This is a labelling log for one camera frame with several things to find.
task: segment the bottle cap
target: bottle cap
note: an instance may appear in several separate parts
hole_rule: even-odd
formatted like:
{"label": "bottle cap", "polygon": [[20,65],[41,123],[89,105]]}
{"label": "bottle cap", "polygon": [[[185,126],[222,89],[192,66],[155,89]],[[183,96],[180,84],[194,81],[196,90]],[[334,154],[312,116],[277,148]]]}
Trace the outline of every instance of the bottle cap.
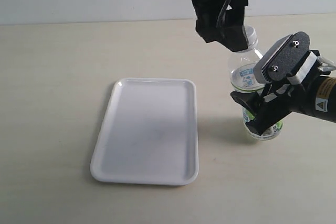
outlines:
{"label": "bottle cap", "polygon": [[245,31],[248,39],[248,47],[251,47],[252,45],[256,44],[256,42],[258,42],[257,32],[251,26],[245,26]]}

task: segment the plastic tray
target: plastic tray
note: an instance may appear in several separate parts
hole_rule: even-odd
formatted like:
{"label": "plastic tray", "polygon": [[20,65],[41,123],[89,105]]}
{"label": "plastic tray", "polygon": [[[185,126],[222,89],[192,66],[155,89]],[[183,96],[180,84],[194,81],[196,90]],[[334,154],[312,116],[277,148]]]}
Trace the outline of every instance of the plastic tray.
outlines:
{"label": "plastic tray", "polygon": [[196,88],[188,80],[118,81],[90,171],[101,182],[186,185],[198,174]]}

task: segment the clear bottle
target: clear bottle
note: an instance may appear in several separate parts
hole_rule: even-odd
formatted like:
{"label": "clear bottle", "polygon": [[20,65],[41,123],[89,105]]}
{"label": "clear bottle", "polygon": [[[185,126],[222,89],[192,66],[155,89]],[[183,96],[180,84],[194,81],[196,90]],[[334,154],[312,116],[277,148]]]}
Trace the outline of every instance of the clear bottle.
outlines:
{"label": "clear bottle", "polygon": [[[244,51],[232,53],[228,61],[231,84],[235,91],[242,93],[255,92],[261,93],[264,85],[258,83],[254,74],[253,67],[262,58],[262,53],[258,50],[257,33],[253,27],[245,26],[246,35],[248,37],[248,48]],[[258,140],[270,140],[279,135],[282,129],[282,121],[279,121],[261,136],[252,133],[245,125],[254,119],[254,116],[245,108],[243,108],[243,122],[249,136]]]}

